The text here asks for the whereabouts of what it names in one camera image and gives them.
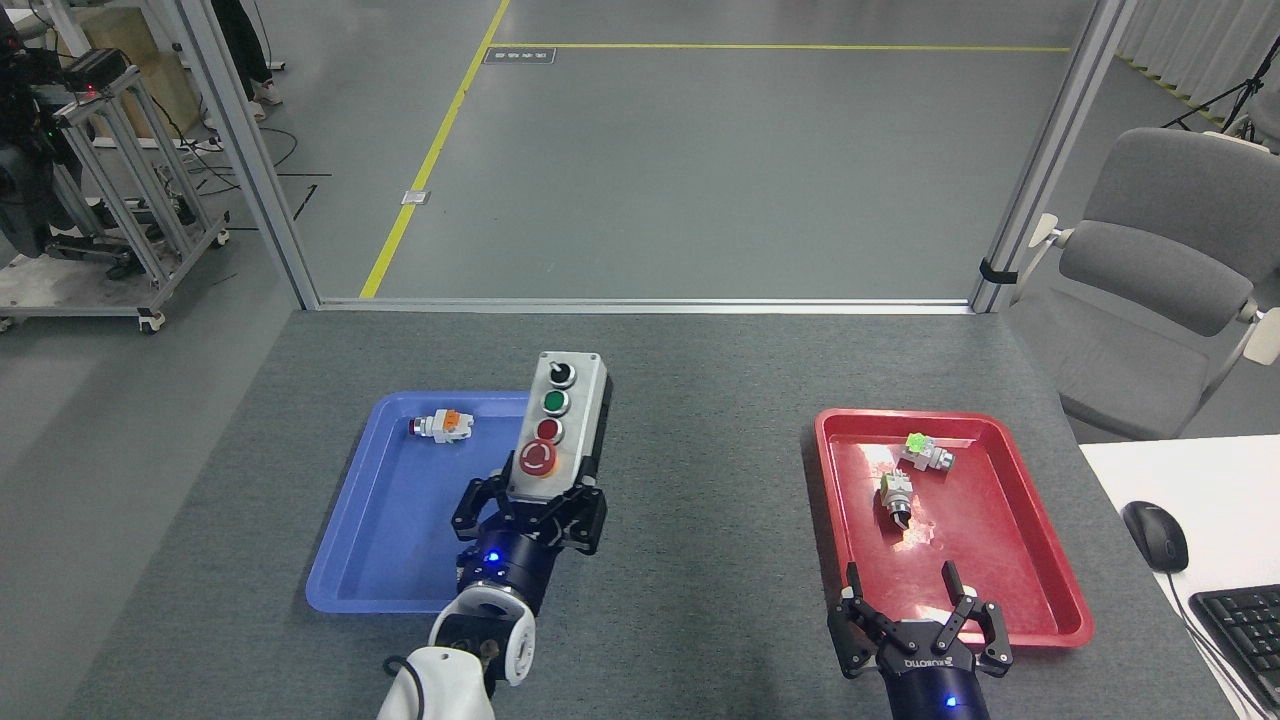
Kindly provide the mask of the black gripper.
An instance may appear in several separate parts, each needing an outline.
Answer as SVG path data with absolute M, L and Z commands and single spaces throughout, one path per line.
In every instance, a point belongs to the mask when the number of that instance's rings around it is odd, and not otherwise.
M 829 606 L 828 632 L 840 671 L 856 679 L 878 653 L 893 719 L 978 719 L 977 671 L 1004 678 L 1012 666 L 1002 609 L 968 591 L 955 561 L 943 562 L 941 577 L 954 602 L 943 624 L 890 620 L 867 600 L 855 562 L 846 564 L 846 585 Z M 957 639 L 969 621 L 978 624 L 984 642 L 975 655 Z
M 458 592 L 485 583 L 521 600 L 534 615 L 549 584 L 549 547 L 598 552 L 608 515 L 607 497 L 594 478 L 545 501 L 521 534 L 508 471 L 472 478 L 452 515 L 458 542 L 475 542 L 458 556 Z

